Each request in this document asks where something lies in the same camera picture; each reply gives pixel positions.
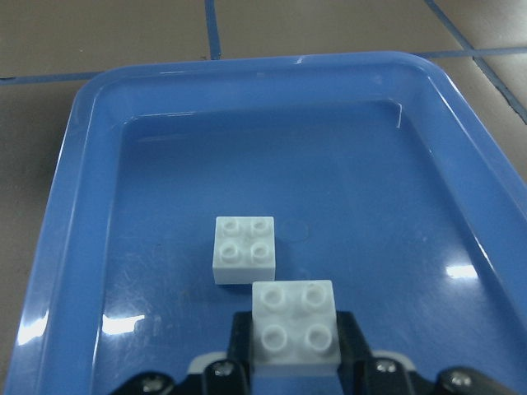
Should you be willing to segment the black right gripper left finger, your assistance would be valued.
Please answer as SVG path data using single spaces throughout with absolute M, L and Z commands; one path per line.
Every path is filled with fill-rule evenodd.
M 253 348 L 252 313 L 235 313 L 226 353 L 225 394 L 251 394 Z

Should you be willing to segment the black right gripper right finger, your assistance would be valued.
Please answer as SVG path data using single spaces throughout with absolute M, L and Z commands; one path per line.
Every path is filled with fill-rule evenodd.
M 337 369 L 343 394 L 362 394 L 365 364 L 371 349 L 351 312 L 336 313 L 341 363 Z

